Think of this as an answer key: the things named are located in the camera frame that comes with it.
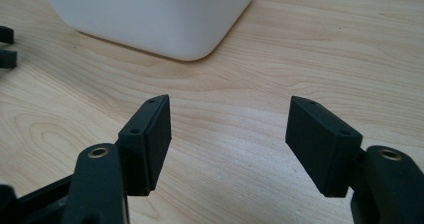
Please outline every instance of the small hole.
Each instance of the small hole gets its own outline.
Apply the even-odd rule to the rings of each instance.
[[[378,151],[381,156],[383,156],[386,159],[392,160],[392,161],[400,161],[402,160],[402,156],[399,155],[399,153],[388,150],[388,149],[381,149]]]
[[[81,224],[99,224],[100,219],[100,214],[90,214],[82,220]]]
[[[340,131],[340,133],[341,133],[342,135],[345,135],[345,136],[350,136],[350,132],[345,131],[345,130]]]
[[[140,133],[140,130],[139,129],[131,129],[130,133],[131,134],[138,134],[138,133]]]
[[[105,149],[96,149],[91,154],[93,154],[94,156],[100,156],[103,155],[105,152]]]
[[[88,156],[90,158],[99,158],[106,156],[109,153],[109,148],[107,147],[99,147],[94,150],[92,150],[90,153],[88,153]]]

